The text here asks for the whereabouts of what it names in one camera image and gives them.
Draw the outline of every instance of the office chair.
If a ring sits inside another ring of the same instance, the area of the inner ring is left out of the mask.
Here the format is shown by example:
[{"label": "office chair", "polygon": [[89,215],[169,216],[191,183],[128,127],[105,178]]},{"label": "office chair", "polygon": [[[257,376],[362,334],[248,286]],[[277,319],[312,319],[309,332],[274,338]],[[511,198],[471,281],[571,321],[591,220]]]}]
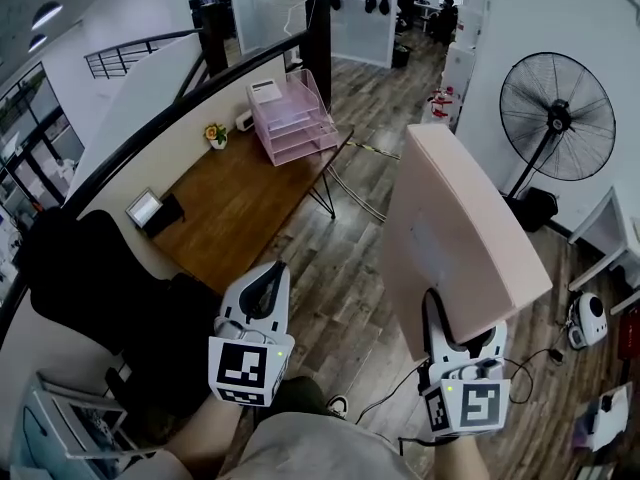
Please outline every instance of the office chair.
[{"label": "office chair", "polygon": [[16,265],[41,316],[122,353],[132,374],[107,384],[130,413],[150,404],[192,414],[209,394],[208,337],[221,298],[195,279],[160,280],[138,262],[111,215],[80,220],[47,210],[27,233]]}]

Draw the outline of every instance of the wooden floor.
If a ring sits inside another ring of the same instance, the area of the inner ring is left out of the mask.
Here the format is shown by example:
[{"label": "wooden floor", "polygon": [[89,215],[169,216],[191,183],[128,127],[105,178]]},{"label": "wooden floor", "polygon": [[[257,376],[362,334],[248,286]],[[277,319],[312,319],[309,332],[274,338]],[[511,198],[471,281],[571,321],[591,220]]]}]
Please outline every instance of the wooden floor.
[{"label": "wooden floor", "polygon": [[[420,122],[423,104],[437,87],[445,53],[442,45],[419,33],[406,34],[401,41],[413,48],[406,68],[385,70],[335,60],[332,80],[335,120],[356,127],[354,140],[395,154],[402,151],[406,125]],[[334,166],[369,204],[387,211],[396,160],[345,146]],[[332,221],[307,198],[263,259],[283,258],[293,276],[289,332],[297,343],[287,376],[311,376],[327,396],[346,394],[348,419],[355,421],[364,407],[388,394],[414,363],[378,274],[381,223],[329,181],[337,219]],[[317,189],[324,191],[320,184]],[[531,240],[554,288],[508,322],[507,356],[515,361],[556,341],[557,322],[565,316],[567,285],[594,261],[593,253],[568,246],[548,228]],[[605,306],[619,299],[608,274],[598,276],[587,288],[598,293]],[[578,404],[617,384],[621,368],[615,358],[617,327],[616,322],[610,325],[606,342],[580,353],[568,349],[561,337],[558,347],[566,351],[562,366],[551,364],[545,354],[533,360],[530,371],[535,383],[529,403],[511,404],[506,428],[478,439],[493,479],[572,479],[578,467],[591,460],[570,449],[573,413]],[[512,396],[523,399],[528,390],[526,375],[519,375]],[[396,445],[398,436],[415,436],[425,424],[422,404],[414,374],[361,424]],[[234,456],[225,469],[237,460],[250,427],[248,419],[243,421]],[[431,477],[432,450],[409,445],[405,456],[416,473]]]}]

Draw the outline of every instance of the standing fan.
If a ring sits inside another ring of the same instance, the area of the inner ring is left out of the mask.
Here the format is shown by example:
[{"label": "standing fan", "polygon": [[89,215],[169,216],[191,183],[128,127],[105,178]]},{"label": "standing fan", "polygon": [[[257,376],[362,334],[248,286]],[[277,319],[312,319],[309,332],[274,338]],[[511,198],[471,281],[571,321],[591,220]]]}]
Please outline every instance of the standing fan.
[{"label": "standing fan", "polygon": [[560,53],[535,53],[518,62],[500,93],[500,117],[509,142],[527,167],[509,193],[532,169],[577,181],[607,163],[616,136],[611,102],[586,67]]}]

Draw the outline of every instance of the fan stand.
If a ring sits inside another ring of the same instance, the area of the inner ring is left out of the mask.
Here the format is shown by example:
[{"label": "fan stand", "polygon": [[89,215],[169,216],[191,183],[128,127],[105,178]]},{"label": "fan stand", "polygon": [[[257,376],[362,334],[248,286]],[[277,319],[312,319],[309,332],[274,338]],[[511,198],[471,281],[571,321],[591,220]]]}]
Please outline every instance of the fan stand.
[{"label": "fan stand", "polygon": [[538,158],[540,158],[540,155],[544,151],[549,141],[555,139],[556,137],[561,136],[566,130],[571,128],[571,116],[569,115],[569,112],[567,110],[568,108],[569,108],[569,104],[566,101],[560,100],[560,99],[555,100],[551,104],[551,108],[549,108],[548,121],[547,121],[549,128],[544,134],[543,139],[540,141],[540,144],[538,145],[535,153],[531,157],[531,160],[527,164],[527,167],[525,168],[523,173],[520,175],[520,178],[518,178],[518,181],[516,181],[516,184],[511,189],[511,192],[509,192],[507,199],[514,199],[516,197],[518,193],[518,189],[522,186],[524,181],[527,179],[527,176],[529,176],[531,169],[534,168],[536,162],[538,161]]}]

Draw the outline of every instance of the shoe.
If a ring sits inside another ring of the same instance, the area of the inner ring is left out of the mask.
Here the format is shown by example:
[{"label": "shoe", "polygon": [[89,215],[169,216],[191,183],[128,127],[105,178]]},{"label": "shoe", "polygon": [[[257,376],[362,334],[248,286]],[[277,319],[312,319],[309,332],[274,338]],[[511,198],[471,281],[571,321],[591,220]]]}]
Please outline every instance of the shoe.
[{"label": "shoe", "polygon": [[336,395],[327,402],[327,409],[329,409],[338,418],[345,419],[349,412],[349,401],[344,395]]}]

